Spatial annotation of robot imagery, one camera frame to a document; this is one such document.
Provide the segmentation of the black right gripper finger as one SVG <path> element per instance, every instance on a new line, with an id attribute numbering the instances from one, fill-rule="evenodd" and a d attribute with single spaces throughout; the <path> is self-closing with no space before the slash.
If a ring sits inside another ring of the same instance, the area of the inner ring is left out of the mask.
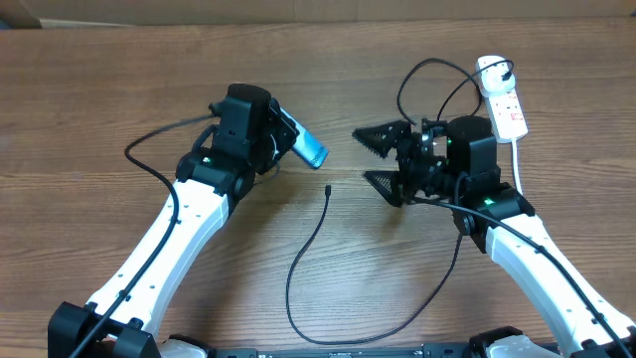
<path id="1" fill-rule="evenodd" d="M 396 120 L 381 125 L 356 128 L 352 132 L 352 137 L 374 154 L 386 158 L 389 152 L 397 148 L 398 143 L 410 134 L 411 124 L 407 121 Z"/>
<path id="2" fill-rule="evenodd" d="M 366 171 L 363 177 L 391 206 L 402 205 L 403 198 L 396 171 Z"/>

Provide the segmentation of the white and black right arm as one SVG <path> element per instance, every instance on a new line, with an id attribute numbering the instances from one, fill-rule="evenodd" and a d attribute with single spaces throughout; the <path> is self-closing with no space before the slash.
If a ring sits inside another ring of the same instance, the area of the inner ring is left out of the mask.
<path id="1" fill-rule="evenodd" d="M 365 179 L 392 206 L 451 211 L 454 225 L 519 286 L 565 357 L 632 357 L 635 323 L 605 300 L 558 249 L 530 202 L 502 181 L 489 119 L 424 120 L 420 131 L 397 120 L 357 128 L 353 137 L 396 171 Z"/>

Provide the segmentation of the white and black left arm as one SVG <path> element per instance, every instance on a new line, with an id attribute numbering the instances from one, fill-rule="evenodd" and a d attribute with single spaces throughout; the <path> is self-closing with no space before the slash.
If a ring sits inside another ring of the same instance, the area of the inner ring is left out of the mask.
<path id="1" fill-rule="evenodd" d="M 211 125 L 182 157 L 169 196 L 116 274 L 87 303 L 64 302 L 48 325 L 51 357 L 211 357 L 183 335 L 156 341 L 169 303 L 206 242 L 256 176 L 273 168 L 298 135 L 270 92 L 233 84 L 210 106 Z"/>

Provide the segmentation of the Samsung Galaxy smartphone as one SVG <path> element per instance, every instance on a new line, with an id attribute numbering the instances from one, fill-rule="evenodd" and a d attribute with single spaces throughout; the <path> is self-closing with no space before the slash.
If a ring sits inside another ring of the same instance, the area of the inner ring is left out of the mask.
<path id="1" fill-rule="evenodd" d="M 292 147 L 293 151 L 312 169 L 320 168 L 329 154 L 327 147 L 314 137 L 283 107 L 280 110 L 295 124 L 295 127 L 298 130 L 298 135 Z"/>

